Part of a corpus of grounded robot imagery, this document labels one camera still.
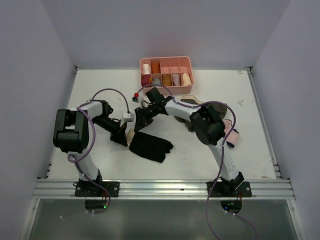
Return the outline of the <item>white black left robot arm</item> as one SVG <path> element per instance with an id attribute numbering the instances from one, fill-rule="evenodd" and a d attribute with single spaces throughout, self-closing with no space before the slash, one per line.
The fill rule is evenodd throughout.
<path id="1" fill-rule="evenodd" d="M 112 107 L 105 100 L 93 100 L 72 109 L 59 109 L 56 113 L 53 144 L 67 155 L 79 174 L 79 183 L 88 182 L 86 190 L 92 196 L 103 193 L 104 184 L 100 170 L 94 164 L 90 152 L 96 141 L 98 126 L 110 133 L 114 143 L 128 146 L 127 123 L 110 118 Z"/>

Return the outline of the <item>black underwear beige waistband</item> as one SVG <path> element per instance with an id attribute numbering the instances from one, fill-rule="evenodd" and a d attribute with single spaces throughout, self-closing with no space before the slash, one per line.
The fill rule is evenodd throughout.
<path id="1" fill-rule="evenodd" d="M 134 132 L 133 129 L 127 133 L 127 142 L 132 153 L 157 163 L 162 163 L 174 148 L 174 145 L 166 139 L 140 131 Z"/>

